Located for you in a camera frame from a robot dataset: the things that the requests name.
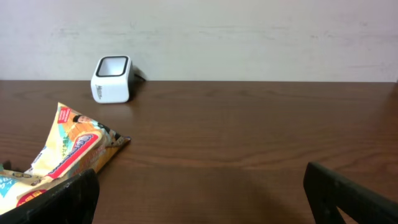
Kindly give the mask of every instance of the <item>wooden table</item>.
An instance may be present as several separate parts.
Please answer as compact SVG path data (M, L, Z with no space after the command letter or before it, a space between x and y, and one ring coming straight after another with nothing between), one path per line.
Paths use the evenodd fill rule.
M0 158L28 169L58 101L131 136L93 223L313 223L308 161L398 201L395 83L147 82L115 105L89 86L0 81Z

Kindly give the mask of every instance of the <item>wall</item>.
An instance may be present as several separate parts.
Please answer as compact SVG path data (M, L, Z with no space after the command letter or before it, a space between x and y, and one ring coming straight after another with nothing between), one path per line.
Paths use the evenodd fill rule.
M396 0L2 0L0 79L395 82Z

